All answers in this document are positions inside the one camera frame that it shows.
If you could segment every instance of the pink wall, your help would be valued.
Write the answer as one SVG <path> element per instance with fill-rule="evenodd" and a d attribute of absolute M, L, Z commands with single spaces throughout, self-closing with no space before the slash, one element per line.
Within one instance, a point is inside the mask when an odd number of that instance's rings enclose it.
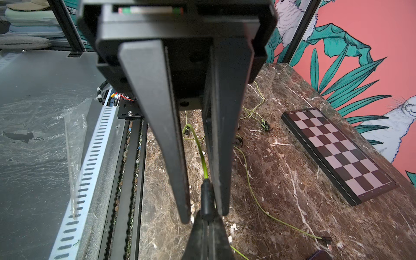
<path fill-rule="evenodd" d="M 370 54 L 373 60 L 387 57 L 361 86 L 378 79 L 380 81 L 347 104 L 376 95 L 392 97 L 364 106 L 348 114 L 348 117 L 384 115 L 393 109 L 391 106 L 397 103 L 395 99 L 401 102 L 416 95 L 416 52 L 412 46 L 416 43 L 415 14 L 414 0 L 336 0 L 319 9 L 317 27 L 332 23 L 355 39 L 371 46 Z M 337 58 L 325 55 L 322 41 L 308 46 L 294 69 L 309 83 L 314 48 L 317 49 L 319 57 L 319 81 Z M 282 47 L 278 46 L 277 49 L 279 51 L 276 52 L 279 53 Z M 359 66 L 357 57 L 345 57 L 329 86 Z M 415 146 L 416 124 L 412 124 L 406 136 L 401 139 L 399 152 L 393 161 L 393 165 L 406 177 L 405 170 L 416 172 Z"/>

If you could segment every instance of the gray metal sheet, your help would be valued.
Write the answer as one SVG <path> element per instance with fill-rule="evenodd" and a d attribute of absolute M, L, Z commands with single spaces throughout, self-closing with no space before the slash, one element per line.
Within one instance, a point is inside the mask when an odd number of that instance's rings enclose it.
<path fill-rule="evenodd" d="M 28 50 L 0 69 L 1 259 L 47 259 L 68 205 L 62 110 L 104 81 L 95 53 L 68 54 Z"/>

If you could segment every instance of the metal panel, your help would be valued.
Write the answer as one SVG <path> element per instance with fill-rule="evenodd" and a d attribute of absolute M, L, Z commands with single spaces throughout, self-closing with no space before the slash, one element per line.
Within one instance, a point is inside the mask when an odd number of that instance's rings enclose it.
<path fill-rule="evenodd" d="M 99 124 L 95 127 L 79 176 L 81 181 L 78 189 L 76 218 L 72 217 L 71 205 L 68 203 L 58 236 L 49 256 L 50 260 L 75 259 L 77 256 L 80 244 L 77 242 L 82 239 L 115 113 L 116 107 L 102 107 Z"/>
<path fill-rule="evenodd" d="M 143 202 L 144 167 L 146 165 L 147 128 L 147 121 L 144 120 L 141 134 L 139 176 L 137 177 L 136 205 L 134 210 L 133 230 L 131 236 L 130 260 L 136 260 L 139 257 L 141 206 Z"/>
<path fill-rule="evenodd" d="M 124 168 L 123 185 L 121 187 L 119 211 L 117 214 L 116 228 L 114 231 L 113 246 L 110 259 L 124 259 L 127 243 L 127 231 L 130 222 L 131 195 L 134 184 L 134 169 L 136 167 L 137 148 L 139 146 L 142 120 L 133 120 L 131 127 L 129 149 L 127 152 L 126 166 Z"/>

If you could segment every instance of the checkered pattern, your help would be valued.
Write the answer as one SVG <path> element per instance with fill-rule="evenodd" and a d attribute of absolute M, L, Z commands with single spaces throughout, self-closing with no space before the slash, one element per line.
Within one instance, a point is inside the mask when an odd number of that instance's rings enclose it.
<path fill-rule="evenodd" d="M 357 196 L 392 182 L 318 109 L 287 114 Z"/>

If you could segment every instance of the painted leaf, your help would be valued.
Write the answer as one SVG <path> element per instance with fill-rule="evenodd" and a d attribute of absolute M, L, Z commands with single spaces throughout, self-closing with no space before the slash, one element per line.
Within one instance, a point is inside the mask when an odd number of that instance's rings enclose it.
<path fill-rule="evenodd" d="M 275 49 L 282 42 L 279 30 L 275 28 L 272 35 L 270 36 L 269 41 L 267 42 L 265 48 L 267 53 L 266 62 L 272 63 L 275 60 Z"/>
<path fill-rule="evenodd" d="M 332 2 L 332 1 L 322 1 L 322 2 L 321 2 L 321 5 L 320 5 L 319 7 L 321 8 L 322 6 L 326 5 L 326 4 L 327 4 L 327 3 L 329 3 L 329 2 Z"/>
<path fill-rule="evenodd" d="M 407 177 L 409 177 L 410 183 L 416 187 L 416 173 L 411 173 L 410 171 L 406 171 Z"/>
<path fill-rule="evenodd" d="M 313 49 L 311 57 L 311 85 L 318 91 L 318 81 L 319 81 L 319 62 L 318 62 L 318 53 L 316 48 Z"/>
<path fill-rule="evenodd" d="M 290 46 L 290 45 L 286 46 L 286 47 L 282 50 L 282 52 L 279 54 L 279 58 L 277 59 L 277 63 L 282 63 L 283 58 L 285 57 L 285 54 L 286 54 L 287 49 L 289 48 L 289 46 Z"/>
<path fill-rule="evenodd" d="M 337 57 L 337 59 L 334 61 L 334 63 L 332 63 L 332 65 L 325 73 L 324 77 L 322 78 L 321 84 L 319 85 L 318 93 L 321 93 L 327 87 L 328 83 L 332 80 L 332 78 L 335 76 L 335 73 L 341 65 L 341 62 L 344 60 L 347 50 L 348 44 L 345 46 L 341 54 Z"/>
<path fill-rule="evenodd" d="M 359 101 L 356 101 L 354 103 L 349 104 L 348 106 L 345 106 L 343 108 L 341 108 L 340 110 L 338 110 L 338 113 L 341 116 L 346 116 L 349 113 L 362 108 L 363 106 L 366 106 L 374 101 L 377 101 L 379 99 L 384 99 L 386 97 L 391 97 L 391 95 L 378 95 L 378 96 L 373 96 L 373 97 L 367 97 L 365 99 L 361 99 Z"/>
<path fill-rule="evenodd" d="M 299 60 L 300 60 L 300 58 L 302 58 L 302 55 L 303 55 L 303 51 L 305 50 L 305 48 L 307 47 L 307 46 L 309 46 L 309 44 L 308 43 L 306 43 L 304 40 L 301 40 L 300 41 L 300 44 L 299 44 L 299 46 L 297 47 L 297 50 L 296 50 L 296 52 L 295 52 L 295 54 L 293 55 L 293 57 L 292 57 L 292 59 L 290 60 L 290 62 L 289 62 L 289 65 L 290 66 L 295 66 L 298 62 L 299 62 Z"/>
<path fill-rule="evenodd" d="M 378 130 L 378 129 L 385 129 L 385 128 L 389 128 L 388 126 L 379 126 L 379 125 L 372 125 L 372 124 L 360 124 L 358 126 L 354 126 L 355 130 L 357 130 L 357 132 L 359 132 L 360 134 L 368 132 L 368 131 L 373 131 L 373 130 Z"/>
<path fill-rule="evenodd" d="M 324 51 L 329 57 L 339 55 L 345 46 L 349 45 L 346 56 L 359 57 L 361 66 L 373 61 L 370 55 L 370 46 L 353 38 L 332 23 L 316 27 L 307 42 L 314 45 L 320 40 L 324 40 Z"/>
<path fill-rule="evenodd" d="M 380 63 L 383 62 L 384 59 L 385 58 L 367 63 L 348 72 L 342 78 L 337 80 L 337 82 L 335 82 L 327 90 L 325 90 L 322 93 L 322 96 L 336 91 L 336 93 L 333 93 L 334 96 L 331 95 L 331 97 L 328 98 L 330 100 L 333 100 L 334 98 L 339 96 L 340 93 L 346 93 L 355 89 L 376 69 L 378 65 L 380 65 Z"/>
<path fill-rule="evenodd" d="M 371 145 L 375 145 L 375 144 L 384 144 L 383 142 L 376 141 L 376 140 L 370 140 L 370 139 L 367 139 L 367 141 L 368 141 Z"/>
<path fill-rule="evenodd" d="M 346 120 L 350 124 L 370 121 L 370 120 L 378 120 L 378 119 L 389 119 L 389 118 L 387 116 L 353 116 L 353 117 L 346 118 Z"/>
<path fill-rule="evenodd" d="M 332 100 L 327 100 L 327 101 L 330 102 L 333 108 L 338 108 L 342 106 L 343 104 L 347 103 L 348 101 L 350 101 L 351 99 L 355 98 L 356 96 L 360 95 L 364 90 L 371 87 L 377 81 L 378 80 L 371 82 L 365 86 L 362 86 L 358 89 L 354 89 L 353 91 L 350 91 L 350 92 L 345 91 L 345 93 L 343 93 L 342 95 L 339 95 L 337 98 L 332 99 Z"/>

